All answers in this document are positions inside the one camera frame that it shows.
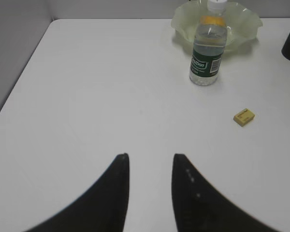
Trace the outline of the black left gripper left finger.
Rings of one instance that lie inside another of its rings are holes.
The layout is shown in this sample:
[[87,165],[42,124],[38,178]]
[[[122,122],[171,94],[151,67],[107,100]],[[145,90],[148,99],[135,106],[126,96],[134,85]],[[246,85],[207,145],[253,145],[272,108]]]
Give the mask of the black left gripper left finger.
[[100,178],[72,204],[31,232],[121,232],[130,190],[127,153],[115,157]]

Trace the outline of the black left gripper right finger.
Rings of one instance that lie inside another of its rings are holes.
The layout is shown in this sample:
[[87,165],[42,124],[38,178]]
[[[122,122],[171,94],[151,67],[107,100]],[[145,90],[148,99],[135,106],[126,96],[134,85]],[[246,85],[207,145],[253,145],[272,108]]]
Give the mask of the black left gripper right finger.
[[172,201],[180,232],[290,232],[290,155],[175,154]]

